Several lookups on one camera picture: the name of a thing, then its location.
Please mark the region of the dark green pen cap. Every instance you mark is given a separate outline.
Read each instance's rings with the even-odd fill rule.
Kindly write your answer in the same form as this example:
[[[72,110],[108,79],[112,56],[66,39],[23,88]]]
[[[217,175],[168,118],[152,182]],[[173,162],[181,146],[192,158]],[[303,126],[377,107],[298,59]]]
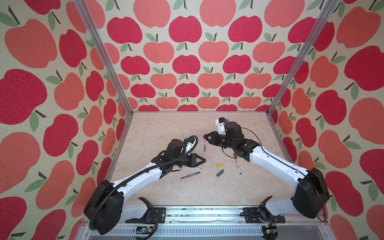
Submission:
[[[220,171],[216,174],[216,176],[217,176],[217,177],[220,177],[223,173],[224,173],[224,169],[220,170]]]

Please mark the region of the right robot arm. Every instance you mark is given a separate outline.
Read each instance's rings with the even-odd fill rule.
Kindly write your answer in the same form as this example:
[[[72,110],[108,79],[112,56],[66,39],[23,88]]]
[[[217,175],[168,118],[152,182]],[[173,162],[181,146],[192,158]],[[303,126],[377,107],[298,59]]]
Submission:
[[[284,214],[301,214],[314,219],[325,210],[330,194],[321,171],[299,167],[272,154],[263,147],[261,140],[245,138],[243,128],[236,122],[220,118],[216,124],[217,131],[204,135],[210,145],[232,149],[237,157],[263,167],[293,189],[291,194],[264,199],[258,209],[260,221],[270,223]]]

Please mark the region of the dark green pen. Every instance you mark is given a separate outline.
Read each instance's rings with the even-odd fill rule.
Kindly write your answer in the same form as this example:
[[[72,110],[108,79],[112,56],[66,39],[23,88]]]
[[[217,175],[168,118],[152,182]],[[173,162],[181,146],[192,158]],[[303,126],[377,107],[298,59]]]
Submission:
[[[180,179],[191,178],[191,177],[194,177],[194,176],[199,175],[200,173],[201,173],[201,172],[192,173],[192,174],[186,175],[186,176],[184,176],[184,177],[181,177]]]

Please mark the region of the pink pen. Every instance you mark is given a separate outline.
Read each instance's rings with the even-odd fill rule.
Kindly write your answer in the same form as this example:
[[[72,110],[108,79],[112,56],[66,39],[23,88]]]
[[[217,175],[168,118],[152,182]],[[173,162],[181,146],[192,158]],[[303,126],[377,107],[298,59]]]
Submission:
[[[204,144],[204,150],[203,150],[203,158],[206,158],[206,144]]]

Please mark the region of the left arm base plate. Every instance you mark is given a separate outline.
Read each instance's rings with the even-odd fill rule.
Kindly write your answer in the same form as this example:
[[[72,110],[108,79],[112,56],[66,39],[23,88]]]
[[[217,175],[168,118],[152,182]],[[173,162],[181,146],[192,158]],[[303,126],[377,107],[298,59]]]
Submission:
[[[141,218],[126,220],[125,223],[143,223],[143,224],[164,224],[166,217],[166,208],[152,208],[144,213]]]

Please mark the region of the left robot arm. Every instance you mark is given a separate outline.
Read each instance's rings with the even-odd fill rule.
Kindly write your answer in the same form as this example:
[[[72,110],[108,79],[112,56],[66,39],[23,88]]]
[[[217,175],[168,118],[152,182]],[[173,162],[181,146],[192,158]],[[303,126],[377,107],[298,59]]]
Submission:
[[[158,216],[153,205],[144,197],[130,202],[129,198],[150,183],[160,180],[174,171],[174,167],[195,168],[205,159],[193,153],[198,137],[183,141],[173,139],[166,150],[160,152],[142,170],[119,181],[103,180],[98,184],[84,208],[89,220],[89,229],[104,235],[119,222],[154,225],[150,237],[158,227]]]

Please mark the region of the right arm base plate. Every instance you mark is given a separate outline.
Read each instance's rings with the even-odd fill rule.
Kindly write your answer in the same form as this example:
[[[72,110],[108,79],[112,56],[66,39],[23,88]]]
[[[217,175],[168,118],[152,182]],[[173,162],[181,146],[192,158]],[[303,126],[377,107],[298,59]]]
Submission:
[[[243,217],[247,224],[286,223],[286,219],[283,215],[272,216],[267,210],[259,210],[258,207],[243,208],[240,217]]]

